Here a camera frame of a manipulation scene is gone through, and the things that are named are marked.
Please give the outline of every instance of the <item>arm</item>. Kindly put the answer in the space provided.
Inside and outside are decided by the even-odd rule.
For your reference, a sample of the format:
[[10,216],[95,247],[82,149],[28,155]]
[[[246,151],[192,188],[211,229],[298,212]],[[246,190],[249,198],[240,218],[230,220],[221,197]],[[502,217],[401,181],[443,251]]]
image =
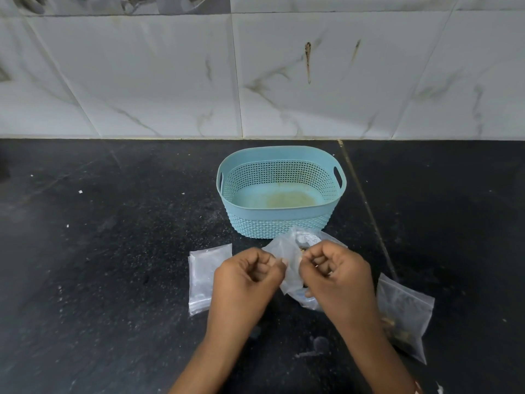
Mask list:
[[370,265],[330,241],[309,248],[299,272],[375,394],[414,394],[416,383],[383,333]]
[[286,264],[260,249],[215,271],[204,340],[169,394],[213,394],[232,371],[253,327],[285,278]]

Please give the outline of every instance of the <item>basket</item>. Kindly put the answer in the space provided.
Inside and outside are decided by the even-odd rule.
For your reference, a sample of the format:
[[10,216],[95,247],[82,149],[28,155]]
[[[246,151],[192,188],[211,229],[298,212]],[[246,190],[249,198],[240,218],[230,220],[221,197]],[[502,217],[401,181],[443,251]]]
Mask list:
[[345,189],[338,161],[311,146],[243,149],[224,159],[217,172],[229,220],[250,238],[271,239],[293,225],[323,229]]

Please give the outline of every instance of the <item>basket handle hole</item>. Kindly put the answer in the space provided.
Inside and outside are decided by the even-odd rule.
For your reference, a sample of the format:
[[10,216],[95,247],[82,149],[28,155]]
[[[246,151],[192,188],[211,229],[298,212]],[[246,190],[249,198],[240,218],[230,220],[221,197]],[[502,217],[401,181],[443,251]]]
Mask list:
[[341,178],[341,175],[339,174],[339,171],[337,170],[337,167],[333,168],[333,175],[336,176],[337,183],[339,184],[339,188],[343,187],[343,178]]

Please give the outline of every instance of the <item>plastic bag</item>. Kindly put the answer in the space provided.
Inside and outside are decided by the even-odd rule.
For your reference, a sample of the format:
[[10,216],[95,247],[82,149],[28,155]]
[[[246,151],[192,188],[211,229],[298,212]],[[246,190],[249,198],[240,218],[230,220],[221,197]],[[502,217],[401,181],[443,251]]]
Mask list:
[[224,260],[232,257],[232,244],[189,252],[189,315],[209,309],[213,274]]
[[281,284],[282,292],[290,295],[303,307],[314,311],[322,311],[322,309],[315,298],[305,297],[306,288],[304,288],[304,282],[299,275],[299,263],[302,258],[301,250],[305,250],[325,239],[346,247],[345,244],[323,231],[298,226],[292,226],[288,232],[276,236],[267,246],[263,247],[264,251],[272,253],[274,257],[288,260],[286,276]]
[[377,283],[377,305],[390,342],[426,365],[422,338],[432,317],[434,298],[382,273]]

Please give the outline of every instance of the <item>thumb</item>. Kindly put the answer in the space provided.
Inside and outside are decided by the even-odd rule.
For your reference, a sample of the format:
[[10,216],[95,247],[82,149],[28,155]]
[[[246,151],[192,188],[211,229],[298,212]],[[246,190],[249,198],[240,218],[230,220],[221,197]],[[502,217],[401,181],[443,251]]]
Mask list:
[[326,278],[314,267],[311,261],[303,259],[299,264],[299,275],[312,293],[318,291],[325,283]]
[[288,260],[277,258],[270,267],[266,277],[259,283],[261,290],[267,295],[268,301],[285,279],[286,268],[288,268]]

